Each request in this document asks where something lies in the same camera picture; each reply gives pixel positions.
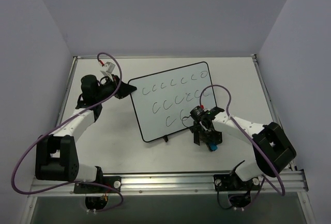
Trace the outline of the blue bone-shaped eraser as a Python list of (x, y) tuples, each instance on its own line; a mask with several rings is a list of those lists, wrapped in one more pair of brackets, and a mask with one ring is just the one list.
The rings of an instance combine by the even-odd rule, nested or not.
[(210, 152), (214, 152), (218, 149), (218, 147), (215, 144), (209, 144), (208, 149), (209, 149)]

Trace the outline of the white whiteboard black frame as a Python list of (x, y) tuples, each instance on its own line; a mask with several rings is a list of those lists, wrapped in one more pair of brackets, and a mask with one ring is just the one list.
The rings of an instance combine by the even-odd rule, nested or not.
[(217, 105), (207, 62), (137, 77), (128, 83), (136, 87), (130, 97), (146, 143), (192, 126), (189, 115), (194, 107)]

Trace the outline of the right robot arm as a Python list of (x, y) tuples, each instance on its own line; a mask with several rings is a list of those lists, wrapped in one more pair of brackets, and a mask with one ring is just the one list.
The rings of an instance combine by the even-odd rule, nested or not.
[(255, 159), (240, 162), (229, 177), (235, 189), (242, 189), (254, 177), (276, 177), (297, 155), (285, 132), (275, 122), (254, 123), (229, 116), (219, 107), (207, 110), (197, 106), (190, 111), (190, 117), (194, 143), (205, 143), (211, 152), (223, 142), (224, 133), (252, 145)]

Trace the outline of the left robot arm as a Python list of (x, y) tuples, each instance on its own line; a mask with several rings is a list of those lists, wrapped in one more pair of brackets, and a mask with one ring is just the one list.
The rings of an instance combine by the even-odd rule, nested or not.
[(101, 80), (92, 74), (82, 77), (82, 93), (71, 120), (37, 144), (36, 178), (46, 181), (83, 181), (91, 192), (100, 192), (104, 188), (102, 169), (79, 162), (76, 142), (101, 115), (103, 100), (110, 96), (123, 99), (136, 90), (135, 86), (120, 82), (114, 74), (104, 76)]

